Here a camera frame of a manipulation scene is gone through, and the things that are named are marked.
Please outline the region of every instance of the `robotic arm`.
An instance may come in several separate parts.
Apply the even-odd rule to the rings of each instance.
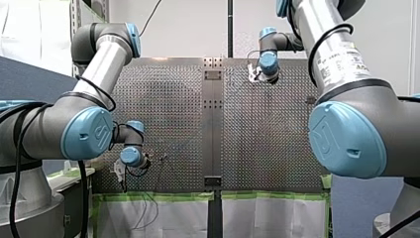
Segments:
[[[390,213],[392,228],[380,237],[389,237],[402,227],[392,237],[418,237],[420,221],[414,220],[420,217],[420,100],[397,97],[391,85],[374,77],[365,65],[352,40],[353,27],[344,23],[364,3],[277,0],[277,15],[287,16],[293,29],[295,38],[289,37],[289,42],[301,40],[309,76],[320,94],[309,118],[309,140],[316,159],[342,177],[405,177]],[[266,79],[276,78],[279,69],[275,50],[289,48],[278,46],[275,29],[264,29],[261,35],[261,73],[250,70],[250,80],[271,82]],[[262,41],[270,41],[275,48],[266,48]]]
[[[0,233],[5,237],[11,237],[9,209],[17,148],[20,148],[22,175],[14,214],[21,237],[32,237],[34,227],[40,237],[63,236],[62,196],[52,194],[41,168],[42,160],[94,159],[113,142],[124,143],[120,159],[127,166],[150,165],[142,152],[144,125],[129,121],[115,130],[110,114],[115,102],[109,94],[123,66],[140,56],[136,26],[84,26],[73,38],[71,54],[84,73],[74,89],[63,94],[54,105],[40,108],[42,104],[12,101],[0,108],[3,109],[0,110]],[[109,101],[113,103],[112,108],[108,107]]]

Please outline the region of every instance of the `perforated metal panel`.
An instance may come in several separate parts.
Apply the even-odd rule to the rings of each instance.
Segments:
[[[123,69],[113,96],[118,104],[114,120],[142,121],[144,152],[153,155],[143,178],[127,176],[129,190],[202,191],[202,60],[134,60]],[[121,191],[110,173],[121,150],[116,145],[101,158],[95,192]]]
[[[317,92],[306,60],[282,60],[276,85],[248,82],[244,59],[223,59],[220,80],[205,79],[203,64],[139,59],[124,68],[114,119],[144,122],[144,150],[153,154],[143,178],[127,177],[129,190],[203,191],[205,176],[221,176],[225,190],[321,191],[325,171],[307,138],[312,105],[305,101]],[[220,98],[217,109],[209,110],[209,98]],[[121,149],[96,163],[94,192],[121,191],[111,173]]]
[[[224,61],[223,189],[320,191],[324,169],[308,142],[308,117],[317,96],[306,60],[281,61],[276,85],[247,81],[247,62]]]

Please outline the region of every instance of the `wire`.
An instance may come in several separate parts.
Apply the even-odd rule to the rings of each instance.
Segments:
[[[399,96],[398,100],[401,101],[409,101],[409,102],[418,102],[420,103],[420,98],[418,97],[406,97],[406,96]]]
[[[87,234],[87,224],[89,221],[89,189],[87,188],[87,175],[86,175],[86,167],[83,161],[78,162],[79,169],[80,169],[80,176],[81,176],[81,185],[82,188],[82,196],[83,196],[83,216],[81,221],[81,231],[80,231],[80,238],[85,238]]]
[[[418,219],[420,217],[420,210],[416,211],[411,216],[407,217],[403,221],[399,222],[398,224],[394,225],[392,228],[390,228],[388,231],[385,232],[385,234],[379,236],[379,238],[387,238],[393,235],[395,232],[402,229],[404,226],[410,224],[414,220]]]
[[[77,80],[82,80],[85,81],[87,84],[89,84],[90,86],[92,86],[93,88],[95,88],[97,91],[101,92],[102,94],[104,94],[112,103],[112,107],[109,109],[107,108],[108,111],[112,112],[117,108],[117,103],[115,102],[114,98],[112,98],[112,96],[106,92],[104,89],[100,88],[98,85],[96,85],[95,83],[93,83],[91,80],[83,77],[83,76],[76,76]]]
[[[10,230],[12,232],[12,235],[14,238],[19,238],[19,232],[18,228],[16,227],[16,202],[18,200],[18,191],[19,191],[19,185],[21,181],[21,150],[23,149],[23,141],[25,138],[25,134],[29,130],[29,127],[31,124],[35,121],[35,119],[48,107],[51,107],[50,104],[44,104],[41,106],[38,111],[35,113],[35,115],[31,118],[31,120],[28,122],[28,124],[24,127],[24,129],[19,134],[18,144],[16,148],[16,172],[15,172],[15,182],[13,185],[12,190],[12,198],[10,201],[10,209],[9,209],[9,222],[10,222]]]
[[[130,169],[126,166],[126,171],[130,174],[130,176],[132,177],[136,177],[136,178],[141,178],[143,177],[145,174],[148,173],[149,169],[145,169],[143,170],[139,175],[134,174],[133,172],[130,171]]]
[[[318,51],[319,47],[322,45],[322,43],[327,40],[329,37],[331,37],[333,34],[337,33],[338,31],[341,31],[343,28],[348,28],[349,29],[349,33],[352,34],[353,33],[353,26],[350,25],[349,23],[342,23],[339,24],[337,26],[335,26],[334,28],[326,31],[321,38],[315,43],[315,45],[313,46],[311,53],[309,54],[309,58],[308,58],[308,71],[309,71],[309,78],[311,79],[312,83],[316,86],[316,80],[314,77],[314,72],[313,72],[313,61],[315,59],[315,55],[316,52]]]
[[[293,50],[293,52],[294,53],[296,53],[297,52],[297,49],[296,49],[296,47],[294,46],[294,44],[290,41],[290,38],[289,38],[289,36],[287,36],[285,33],[279,33],[279,34],[281,34],[281,35],[283,35],[286,39],[287,39],[287,48],[288,48],[288,46],[290,46],[291,47],[291,49]]]
[[[145,204],[145,208],[143,209],[142,216],[140,217],[139,221],[136,223],[136,226],[135,227],[137,227],[142,222],[143,218],[146,215],[146,211],[148,209],[148,203],[146,202],[145,195],[143,193],[141,193],[141,195],[142,195],[142,198],[143,198],[143,202]]]
[[[143,26],[142,32],[139,34],[139,38],[140,38],[140,37],[143,35],[143,33],[145,32],[146,27],[148,26],[149,21],[150,21],[150,20],[152,19],[152,17],[154,16],[155,11],[157,10],[158,5],[160,4],[160,2],[161,2],[161,0],[158,0],[158,1],[157,1],[157,4],[155,5],[154,10],[152,11],[151,15],[149,16],[148,20],[146,21],[145,25]]]
[[[259,53],[260,52],[260,50],[252,50],[252,51],[249,51],[248,53],[247,53],[247,64],[250,64],[251,62],[250,62],[250,56],[252,55],[252,54],[254,54],[254,53]]]
[[[290,24],[290,26],[291,26],[291,30],[293,31],[294,36],[296,36],[296,38],[297,38],[299,41],[302,41],[302,38],[301,38],[301,37],[300,37],[300,35],[297,33],[296,26],[294,25],[294,21],[293,21],[293,19],[292,19],[292,17],[291,17],[291,15],[292,15],[292,8],[293,8],[293,6],[292,6],[291,0],[290,0],[290,1],[288,2],[288,8],[287,8],[287,10],[288,10],[288,13],[287,13],[287,21],[289,22],[289,24]]]
[[[150,196],[147,192],[144,192],[145,194],[146,194],[146,196],[148,196],[149,197],[149,199],[155,204],[155,206],[156,206],[156,208],[157,208],[157,213],[156,213],[156,215],[155,215],[155,217],[154,217],[154,219],[152,219],[152,221],[151,222],[149,222],[148,224],[146,224],[146,225],[144,225],[144,226],[142,226],[142,227],[138,227],[138,228],[136,228],[136,229],[145,229],[146,227],[148,227],[148,226],[150,226],[152,223],[154,223],[157,219],[158,219],[158,203],[155,201],[155,199],[152,197],[152,196]]]

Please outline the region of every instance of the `light blue end cap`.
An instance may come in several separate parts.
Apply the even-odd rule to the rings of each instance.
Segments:
[[[266,27],[260,31],[260,39],[264,38],[266,35],[277,33],[277,29],[274,27]]]
[[[278,71],[278,58],[275,52],[264,52],[260,55],[260,67],[266,75],[274,75]]]
[[[140,44],[140,35],[139,30],[137,29],[136,25],[133,23],[127,23],[127,31],[130,35],[130,40],[133,49],[133,58],[139,58],[141,54],[141,44]]]
[[[371,179],[385,170],[386,149],[379,133],[352,106],[335,101],[318,105],[309,118],[309,129],[312,151],[331,173]]]
[[[94,159],[104,153],[112,138],[111,114],[101,107],[77,113],[61,136],[61,152],[69,160]]]
[[[134,147],[126,147],[120,154],[121,161],[129,167],[138,167],[141,164],[142,155]]]
[[[277,17],[284,18],[287,16],[288,0],[277,0],[275,9],[277,10]]]
[[[127,125],[132,126],[136,130],[145,133],[145,125],[140,121],[128,121]]]
[[[7,110],[22,103],[33,102],[34,100],[0,100],[0,111]]]

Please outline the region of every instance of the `white cloth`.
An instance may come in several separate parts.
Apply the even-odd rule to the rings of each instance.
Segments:
[[[224,238],[324,238],[325,200],[258,197],[223,200]]]
[[[207,238],[208,201],[102,202],[97,220],[98,238]]]

